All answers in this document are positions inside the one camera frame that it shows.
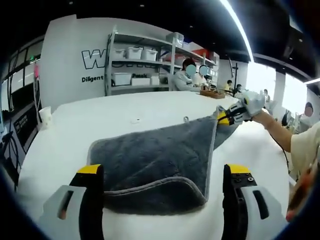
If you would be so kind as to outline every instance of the paper cup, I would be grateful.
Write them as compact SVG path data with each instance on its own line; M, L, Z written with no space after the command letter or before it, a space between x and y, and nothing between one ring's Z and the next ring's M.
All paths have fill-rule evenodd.
M42 126L45 129L48 129L52 125L52 115L51 115L51 106L46 106L39 111Z

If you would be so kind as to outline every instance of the microfiber towel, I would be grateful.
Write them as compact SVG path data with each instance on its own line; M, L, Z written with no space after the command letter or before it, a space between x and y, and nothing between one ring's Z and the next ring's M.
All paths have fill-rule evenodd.
M172 215L204 205L213 150L235 129L217 128L214 113L94 142L88 163L103 165L104 206L118 213Z

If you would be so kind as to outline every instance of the wooden tray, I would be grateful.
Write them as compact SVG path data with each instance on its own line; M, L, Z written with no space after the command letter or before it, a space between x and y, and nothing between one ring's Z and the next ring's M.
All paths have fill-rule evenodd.
M205 91L205 90L201 90L200 95L213 98L213 99L224 99L226 97L226 95L224 94L217 93L214 91Z

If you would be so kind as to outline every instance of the white table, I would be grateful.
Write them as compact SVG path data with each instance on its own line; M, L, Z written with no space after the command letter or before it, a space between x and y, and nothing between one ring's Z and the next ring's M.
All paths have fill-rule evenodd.
M146 92L62 105L53 113L53 126L41 130L29 148L20 173L18 199L37 220L49 196L61 185L68 185L86 165L89 146L95 140L181 124L185 116L190 120L205 117L217 105L228 108L236 101L229 96L212 99L193 92ZM289 178L283 152L261 125L246 122L213 152L210 196L203 209L174 216L126 215L104 209L105 239L220 239L225 163L247 166L257 184L280 202L285 215Z

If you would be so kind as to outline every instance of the metal shelf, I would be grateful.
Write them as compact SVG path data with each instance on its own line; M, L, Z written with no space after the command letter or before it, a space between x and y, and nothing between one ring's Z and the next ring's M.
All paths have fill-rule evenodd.
M142 59L113 59L112 62L115 63L135 63L135 64L151 64L151 65L159 65L159 66L171 66L171 62L169 61L148 61ZM181 69L182 67L179 65L174 65L175 68Z
M115 43L122 44L130 44L135 46L148 46L157 50L158 54L162 52L162 50L166 50L171 54L170 62L162 62L159 61L159 56L157 61L147 61L142 59L113 59L112 58L112 50L114 49ZM154 89L154 88L169 88L169 91L172 89L168 84L162 85L142 85L142 86L114 86L112 87L112 68L113 63L132 63L132 64L141 64L141 65L155 65L159 67L155 67L156 72L160 73L160 67L169 72L172 76L175 74L175 69L181 69L182 67L175 64L175 55L181 54L189 58L193 58L196 61L201 62L202 64L207 65L208 67L213 67L216 64L207 59L206 55L200 56L192 51L183 49L181 47L176 47L175 39L172 42L168 42L165 40L156 39L149 36L143 35L135 35L129 33L121 33L117 31L117 26L113 27L112 33L108 35L107 44L106 44L106 55L105 55L105 69L104 69L104 81L105 81L105 95L112 95L112 91L117 90L129 90L129 89Z
M183 49L182 47L176 46L175 47L175 52L177 54L182 54L182 55L184 55L184 56L186 56L188 58L193 58L193 59L195 59L195 60L197 60L199 62L203 62L203 60L204 60L203 56L200 56L200 55L194 53L193 51L189 51L187 49ZM207 65L208 67L213 67L216 64L213 61L211 61L211 60L206 58L205 59L205 65Z
M111 91L119 91L119 90L131 90L131 89L159 89L159 88L169 88L168 84L160 84L160 85L141 85L141 86L112 86Z
M150 46L150 47L172 47L172 43L156 39L153 37L148 36L141 36L141 35L134 35L134 34L126 34L126 33L120 33L116 32L114 35L114 42L115 43L123 43L123 44L135 44L135 45L144 45L144 46Z

